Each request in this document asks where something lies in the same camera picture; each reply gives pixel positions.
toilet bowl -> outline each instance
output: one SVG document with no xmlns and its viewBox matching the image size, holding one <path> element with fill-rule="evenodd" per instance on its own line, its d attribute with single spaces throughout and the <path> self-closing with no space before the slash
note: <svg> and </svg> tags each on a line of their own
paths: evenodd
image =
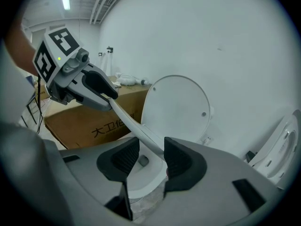
<svg viewBox="0 0 301 226">
<path fill-rule="evenodd" d="M 132 199 L 149 194 L 166 177 L 164 137 L 198 142 L 213 115 L 213 108 L 203 89 L 180 75 L 166 76 L 151 86 L 141 124 L 113 99 L 110 99 L 110 104 L 133 136 L 139 138 L 140 155 L 149 159 L 149 164 L 143 168 L 136 162 L 127 178 L 128 195 Z"/>
<path fill-rule="evenodd" d="M 288 111 L 268 141 L 249 161 L 249 165 L 275 185 L 289 171 L 294 159 L 300 140 L 300 115 L 299 110 Z"/>
<path fill-rule="evenodd" d="M 134 137 L 130 132 L 126 137 Z M 166 178 L 167 164 L 140 141 L 139 157 L 146 156 L 149 163 L 142 166 L 138 161 L 127 177 L 127 191 L 130 199 L 137 199 L 151 193 Z"/>
</svg>

